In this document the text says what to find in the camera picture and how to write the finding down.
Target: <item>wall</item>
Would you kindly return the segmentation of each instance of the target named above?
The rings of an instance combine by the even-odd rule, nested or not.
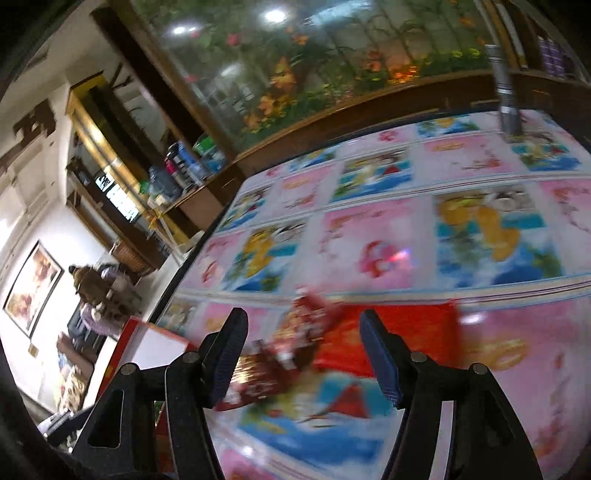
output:
[[[40,316],[33,338],[29,340],[4,311],[0,312],[0,338],[17,386],[45,408],[55,411],[53,381],[59,373],[56,339],[59,332],[66,330],[79,302],[67,269],[70,264],[94,264],[106,251],[66,206],[53,202],[31,225],[15,250],[11,268],[0,284],[2,304],[37,241],[64,273]],[[39,349],[36,359],[27,352],[30,342]]]

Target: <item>plant decoration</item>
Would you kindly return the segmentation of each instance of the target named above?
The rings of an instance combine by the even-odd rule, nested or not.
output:
[[[244,148],[354,96],[488,68],[470,0],[374,0],[334,22],[315,22],[312,0],[270,27],[247,0],[132,3]]]

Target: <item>red prize package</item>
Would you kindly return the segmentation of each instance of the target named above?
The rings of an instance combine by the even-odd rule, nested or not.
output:
[[[421,351],[441,365],[456,367],[460,362],[458,313],[452,302],[437,305],[348,305],[343,320],[325,334],[314,366],[340,370],[359,377],[374,372],[361,337],[359,316],[364,310],[376,311],[386,330],[400,335],[411,351]]]
[[[257,352],[238,359],[230,386],[215,410],[232,410],[276,395],[288,388],[289,377],[262,341],[254,342]]]
[[[341,305],[307,288],[299,288],[297,294],[269,346],[286,369],[301,369],[290,361],[296,350],[320,340],[342,314]]]

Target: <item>cartoon character picture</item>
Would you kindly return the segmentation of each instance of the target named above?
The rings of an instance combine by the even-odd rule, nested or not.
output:
[[[550,202],[558,207],[562,243],[573,257],[578,273],[591,271],[591,181],[555,180],[538,183]]]
[[[281,163],[275,167],[271,167],[260,173],[257,173],[252,177],[248,177],[242,183],[242,191],[245,191],[245,189],[251,190],[257,188],[260,185],[271,183],[272,181],[280,179],[283,174],[288,171],[288,165],[289,162]]]
[[[421,176],[432,183],[524,169],[517,160],[511,161],[511,149],[497,134],[442,138],[425,142],[422,149],[416,163]]]
[[[237,232],[211,237],[182,279],[179,290],[205,290],[217,287],[232,264],[236,250],[245,235],[246,232]]]
[[[277,291],[291,267],[306,221],[254,230],[222,281],[223,290]]]
[[[305,212],[317,207],[320,201],[325,202],[326,195],[322,195],[323,180],[333,171],[333,166],[327,166],[283,179],[269,201],[269,218]]]
[[[156,326],[182,337],[186,336],[188,328],[197,316],[200,303],[196,300],[173,297],[166,311],[156,322]]]
[[[261,211],[271,186],[262,187],[253,192],[243,194],[230,208],[224,220],[218,227],[218,231],[230,230],[244,225],[252,220]]]
[[[358,479],[382,473],[395,415],[375,379],[310,370],[289,391],[247,407],[239,428],[328,475]]]
[[[212,332],[219,332],[222,329],[228,315],[230,315],[230,312],[235,306],[237,305],[210,302],[202,310],[199,318],[185,330],[185,337],[193,342],[194,345],[201,344],[206,335]],[[252,342],[253,340],[263,339],[267,332],[268,325],[266,319],[269,310],[244,305],[238,306],[243,308],[248,315],[248,335],[246,341]]]
[[[224,477],[229,480],[278,480],[275,475],[233,449],[225,449],[219,456],[219,462]]]
[[[345,162],[332,202],[388,192],[410,182],[411,164],[406,149]]]
[[[412,199],[387,200],[325,213],[296,284],[326,293],[410,288],[412,205]]]
[[[486,287],[562,275],[550,231],[523,186],[443,194],[435,202],[440,287]]]
[[[575,380],[584,368],[577,312],[589,308],[585,302],[477,310],[460,318],[464,364],[482,362],[493,371],[545,475],[586,438],[577,432],[586,428],[580,421],[585,390]]]
[[[446,118],[436,118],[435,120],[426,120],[417,123],[419,137],[433,138],[440,135],[461,134],[464,132],[478,131],[480,128],[476,125],[470,115],[448,116]]]
[[[289,162],[288,169],[290,172],[300,171],[303,168],[312,167],[319,165],[329,160],[336,158],[336,151],[339,149],[339,145],[334,145],[328,148],[322,148],[315,152],[302,155],[301,157],[294,158]]]
[[[581,166],[569,149],[547,132],[527,134],[512,149],[531,171],[578,170]]]

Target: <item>wooden frame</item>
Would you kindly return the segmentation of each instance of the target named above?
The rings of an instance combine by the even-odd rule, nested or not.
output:
[[[4,312],[28,338],[33,336],[63,273],[60,264],[37,241],[23,262],[3,306]]]

